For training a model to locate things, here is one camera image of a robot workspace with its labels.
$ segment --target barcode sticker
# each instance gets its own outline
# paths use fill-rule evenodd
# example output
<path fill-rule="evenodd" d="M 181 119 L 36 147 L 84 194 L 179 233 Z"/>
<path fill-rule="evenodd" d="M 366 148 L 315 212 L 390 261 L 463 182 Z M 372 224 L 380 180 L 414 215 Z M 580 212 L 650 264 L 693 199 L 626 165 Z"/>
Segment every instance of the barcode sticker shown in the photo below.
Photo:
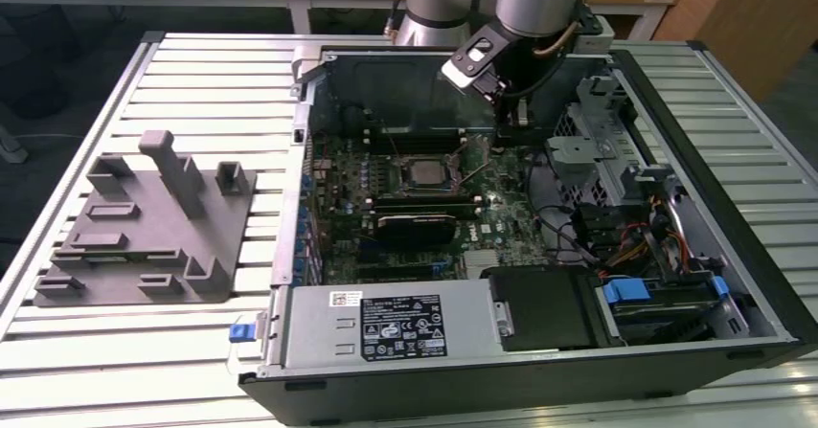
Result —
<path fill-rule="evenodd" d="M 330 306 L 360 306 L 363 291 L 330 292 Z"/>

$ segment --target metal bracket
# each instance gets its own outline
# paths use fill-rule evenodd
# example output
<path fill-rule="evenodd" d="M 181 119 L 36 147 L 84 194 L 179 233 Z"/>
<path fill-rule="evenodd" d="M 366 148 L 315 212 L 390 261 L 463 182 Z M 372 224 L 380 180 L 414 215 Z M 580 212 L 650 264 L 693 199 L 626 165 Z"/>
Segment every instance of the metal bracket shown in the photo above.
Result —
<path fill-rule="evenodd" d="M 604 147 L 591 138 L 582 136 L 555 136 L 548 139 L 552 158 L 566 165 L 586 165 L 596 160 L 615 159 L 616 152 L 608 146 Z"/>
<path fill-rule="evenodd" d="M 292 79 L 296 83 L 310 80 L 320 65 L 320 47 L 302 45 L 292 50 Z"/>
<path fill-rule="evenodd" d="M 674 174 L 674 170 L 667 165 L 651 165 L 649 167 L 630 166 L 622 172 L 620 181 L 624 187 L 624 199 L 642 198 L 642 186 L 645 184 L 659 184 Z"/>
<path fill-rule="evenodd" d="M 500 337 L 514 335 L 514 323 L 511 323 L 511 311 L 506 302 L 495 302 L 495 321 L 498 322 L 498 334 Z"/>

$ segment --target green circuit board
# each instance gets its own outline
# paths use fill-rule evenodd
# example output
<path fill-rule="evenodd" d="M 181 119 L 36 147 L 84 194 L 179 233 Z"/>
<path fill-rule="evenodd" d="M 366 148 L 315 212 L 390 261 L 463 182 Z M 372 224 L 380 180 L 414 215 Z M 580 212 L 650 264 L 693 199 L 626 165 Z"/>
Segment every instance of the green circuit board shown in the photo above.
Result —
<path fill-rule="evenodd" d="M 318 179 L 323 284 L 375 282 L 362 277 L 368 268 L 388 270 L 430 265 L 435 267 L 435 280 L 464 279 L 463 254 L 475 250 L 495 251 L 499 265 L 548 262 L 550 255 L 524 192 L 530 157 L 523 147 L 507 148 L 502 153 L 490 152 L 486 138 L 470 135 L 456 153 L 438 156 L 442 162 L 456 165 L 454 174 L 459 181 L 479 169 L 462 182 L 458 193 L 479 196 L 480 206 L 474 218 L 458 220 L 455 236 L 448 244 L 419 251 L 372 250 L 378 248 L 378 241 L 372 236 L 375 222 L 366 202 L 372 196 L 399 196 L 406 192 L 402 191 L 403 178 L 396 165 L 406 164 L 412 158 L 431 161 L 435 156 L 406 155 L 398 160 L 395 155 L 371 155 L 364 147 L 358 141 L 326 137 L 315 148 L 319 152 L 314 175 Z M 371 177 L 368 173 L 375 165 L 379 179 L 362 180 Z M 398 276 L 382 281 L 415 279 Z"/>

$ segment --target table leg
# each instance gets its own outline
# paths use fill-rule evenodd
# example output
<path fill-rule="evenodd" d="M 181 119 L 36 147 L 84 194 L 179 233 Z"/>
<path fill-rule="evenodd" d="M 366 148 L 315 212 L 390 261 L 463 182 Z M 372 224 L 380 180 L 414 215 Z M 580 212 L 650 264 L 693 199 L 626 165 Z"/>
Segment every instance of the table leg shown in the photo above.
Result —
<path fill-rule="evenodd" d="M 653 33 L 655 33 L 655 29 L 659 27 L 666 11 L 667 5 L 646 5 L 645 12 L 639 16 L 637 24 L 634 24 L 634 29 L 630 31 L 627 39 L 651 40 Z"/>
<path fill-rule="evenodd" d="M 310 25 L 310 7 L 310 0 L 288 0 L 292 30 L 296 34 L 312 33 L 312 28 Z"/>

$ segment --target white label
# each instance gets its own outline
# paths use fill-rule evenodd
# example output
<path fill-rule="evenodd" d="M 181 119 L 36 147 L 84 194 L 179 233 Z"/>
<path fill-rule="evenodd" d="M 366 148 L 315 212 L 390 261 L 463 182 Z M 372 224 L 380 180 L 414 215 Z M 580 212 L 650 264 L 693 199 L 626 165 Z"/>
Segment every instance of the white label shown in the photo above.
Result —
<path fill-rule="evenodd" d="M 443 339 L 432 339 L 423 342 L 418 346 L 423 349 L 430 349 L 432 347 L 442 347 L 446 345 L 446 341 Z"/>
<path fill-rule="evenodd" d="M 330 292 L 330 306 L 360 306 L 363 291 Z"/>

